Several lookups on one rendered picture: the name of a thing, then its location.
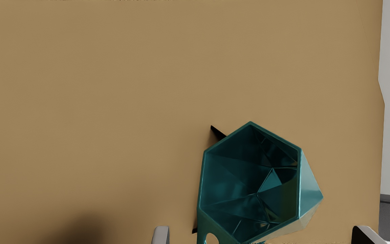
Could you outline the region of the teal faceted mug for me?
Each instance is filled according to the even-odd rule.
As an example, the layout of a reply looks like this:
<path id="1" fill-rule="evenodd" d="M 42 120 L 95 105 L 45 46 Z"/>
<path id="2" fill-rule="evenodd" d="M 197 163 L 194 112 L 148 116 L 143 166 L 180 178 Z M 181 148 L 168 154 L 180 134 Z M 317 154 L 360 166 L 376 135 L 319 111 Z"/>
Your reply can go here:
<path id="1" fill-rule="evenodd" d="M 197 244 L 265 244 L 304 229 L 323 194 L 301 148 L 249 121 L 203 154 Z"/>

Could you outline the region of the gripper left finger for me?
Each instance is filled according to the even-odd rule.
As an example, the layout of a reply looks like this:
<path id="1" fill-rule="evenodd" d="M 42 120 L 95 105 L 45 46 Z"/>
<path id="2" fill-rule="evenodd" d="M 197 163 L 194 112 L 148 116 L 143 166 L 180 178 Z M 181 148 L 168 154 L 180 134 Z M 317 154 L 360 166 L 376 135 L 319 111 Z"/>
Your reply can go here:
<path id="1" fill-rule="evenodd" d="M 152 244 L 169 244 L 169 226 L 156 226 Z"/>

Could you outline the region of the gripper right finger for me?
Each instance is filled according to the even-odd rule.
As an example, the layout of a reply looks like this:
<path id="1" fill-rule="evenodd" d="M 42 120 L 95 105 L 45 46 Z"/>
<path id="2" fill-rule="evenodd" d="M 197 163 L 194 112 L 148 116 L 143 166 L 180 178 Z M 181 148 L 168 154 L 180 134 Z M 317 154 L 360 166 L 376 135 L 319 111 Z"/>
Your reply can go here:
<path id="1" fill-rule="evenodd" d="M 390 244 L 369 226 L 358 225 L 352 229 L 352 244 Z"/>

